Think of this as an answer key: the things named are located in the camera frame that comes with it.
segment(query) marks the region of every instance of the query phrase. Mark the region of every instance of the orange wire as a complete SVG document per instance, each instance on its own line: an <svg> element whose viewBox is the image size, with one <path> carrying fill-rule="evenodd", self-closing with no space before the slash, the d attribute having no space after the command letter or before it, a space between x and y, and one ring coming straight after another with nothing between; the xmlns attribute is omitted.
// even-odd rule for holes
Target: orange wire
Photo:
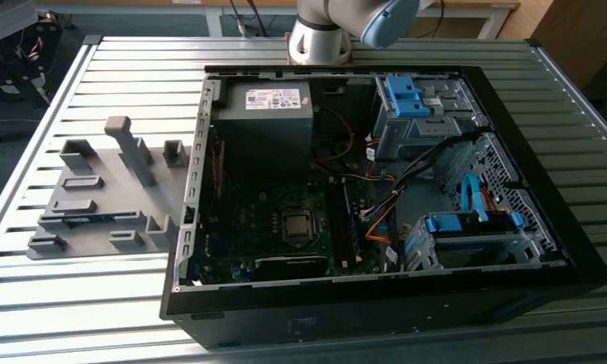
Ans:
<svg viewBox="0 0 607 364"><path fill-rule="evenodd" d="M355 135L354 135L354 130L351 129L351 126L349 125L349 122L338 114L338 112L335 110L333 110L329 106L321 106L321 108L326 109L331 114L334 114L335 118L338 118L339 121L345 124L346 129L349 130L349 138L350 138L349 139L349 146L346 147L345 152L342 152L338 155L330 155L330 156L326 156L326 157L319 157L319 158L313 159L315 162L329 162L329 161L334 161L335 159L342 158L346 155L346 153L349 153L351 151L351 149L354 148Z"/></svg>
<svg viewBox="0 0 607 364"><path fill-rule="evenodd" d="M381 177L379 175L371 173L371 166L373 166L373 164L374 164L373 161L369 161L369 162L367 162L367 177L379 178L379 177ZM387 179L389 179L389 180L397 180L397 177L395 177L393 174L389 174L389 175L387 175Z"/></svg>
<svg viewBox="0 0 607 364"><path fill-rule="evenodd" d="M366 238L367 240L370 240L370 238L373 238L374 236L371 236L371 234L374 233L374 230L375 230L375 227L378 226L378 224L381 223L381 221L385 219L385 217L387 216L387 214L390 213L391 209L394 209L394 206L397 205L397 201L394 201L394 203L391 204L391 206L389 206L387 210L385 210L383 214L381 215L381 217L378 218L378 220L375 220L375 223L374 223L374 226L371 226L371 229L369 229L367 231L367 235L366 235Z"/></svg>
<svg viewBox="0 0 607 364"><path fill-rule="evenodd" d="M382 241L383 243L391 244L391 241L386 237L369 237L367 240Z"/></svg>
<svg viewBox="0 0 607 364"><path fill-rule="evenodd" d="M486 199L486 204L489 205L489 209L493 211L497 211L497 206L496 203L493 202L493 199L490 198L489 192L482 188L479 188L479 191Z"/></svg>

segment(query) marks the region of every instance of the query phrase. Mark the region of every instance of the metal rail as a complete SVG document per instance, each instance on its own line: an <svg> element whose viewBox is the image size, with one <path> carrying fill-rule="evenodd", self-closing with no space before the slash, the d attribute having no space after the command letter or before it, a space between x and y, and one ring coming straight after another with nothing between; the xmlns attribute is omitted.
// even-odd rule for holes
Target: metal rail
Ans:
<svg viewBox="0 0 607 364"><path fill-rule="evenodd" d="M84 45L0 197L0 362L607 361L607 286L502 325L207 352L158 318L166 254L26 257L63 142L114 146L106 118L128 115L148 147L190 145L204 65L283 64L286 55L275 39L107 37ZM607 263L607 124L542 49L413 39L386 51L355 43L354 59L483 68Z"/></svg>

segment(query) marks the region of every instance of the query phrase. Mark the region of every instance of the power supply label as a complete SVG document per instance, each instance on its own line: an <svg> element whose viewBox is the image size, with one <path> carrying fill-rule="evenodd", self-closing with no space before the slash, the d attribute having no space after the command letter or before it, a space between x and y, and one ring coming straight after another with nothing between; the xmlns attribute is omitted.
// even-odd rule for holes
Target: power supply label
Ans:
<svg viewBox="0 0 607 364"><path fill-rule="evenodd" d="M246 93L246 110L302 108L299 89L251 89Z"/></svg>

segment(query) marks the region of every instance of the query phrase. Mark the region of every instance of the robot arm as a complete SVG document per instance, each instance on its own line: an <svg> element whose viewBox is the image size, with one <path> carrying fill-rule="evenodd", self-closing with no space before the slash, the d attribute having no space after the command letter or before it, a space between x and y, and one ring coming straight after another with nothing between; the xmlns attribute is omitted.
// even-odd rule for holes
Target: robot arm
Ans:
<svg viewBox="0 0 607 364"><path fill-rule="evenodd" d="M293 61L346 63L349 33L373 48L389 47L413 24L418 9L419 0L299 0L289 42Z"/></svg>

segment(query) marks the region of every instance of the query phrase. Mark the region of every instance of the vertical gray peg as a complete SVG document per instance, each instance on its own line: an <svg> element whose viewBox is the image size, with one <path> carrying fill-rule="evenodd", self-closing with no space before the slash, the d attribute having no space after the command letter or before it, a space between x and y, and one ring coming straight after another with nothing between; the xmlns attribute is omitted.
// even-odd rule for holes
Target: vertical gray peg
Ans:
<svg viewBox="0 0 607 364"><path fill-rule="evenodd" d="M106 122L106 134L118 141L122 153L132 168L143 187L152 187L156 184L154 173L148 168L138 143L131 134L131 119L128 116L111 116Z"/></svg>

